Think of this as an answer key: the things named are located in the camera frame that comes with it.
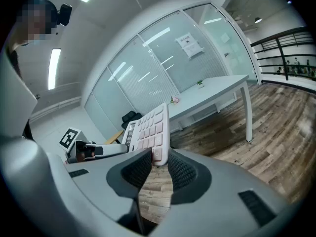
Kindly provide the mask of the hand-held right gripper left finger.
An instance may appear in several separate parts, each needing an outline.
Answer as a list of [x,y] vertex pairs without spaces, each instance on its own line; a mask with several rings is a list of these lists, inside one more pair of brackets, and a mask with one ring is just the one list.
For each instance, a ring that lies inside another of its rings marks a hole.
[[140,219],[138,194],[152,169],[151,149],[66,166],[73,181],[101,212],[119,223]]

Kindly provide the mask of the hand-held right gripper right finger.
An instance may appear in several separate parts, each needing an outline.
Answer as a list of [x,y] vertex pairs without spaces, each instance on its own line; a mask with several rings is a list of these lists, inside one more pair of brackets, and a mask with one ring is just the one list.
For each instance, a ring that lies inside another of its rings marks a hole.
[[277,235],[294,207],[265,182],[235,164],[170,150],[174,184],[159,235]]

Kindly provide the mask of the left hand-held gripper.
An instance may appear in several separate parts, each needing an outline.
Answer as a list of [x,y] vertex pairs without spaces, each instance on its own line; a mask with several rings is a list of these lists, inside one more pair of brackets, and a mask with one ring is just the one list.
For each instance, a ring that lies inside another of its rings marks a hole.
[[[68,127],[58,143],[58,145],[64,150],[66,164],[77,162],[77,142],[83,142],[84,145],[95,144],[94,141],[88,141],[81,130],[73,127]],[[125,154],[128,151],[129,146],[125,144],[96,145],[94,147],[95,156],[116,156],[120,154]]]

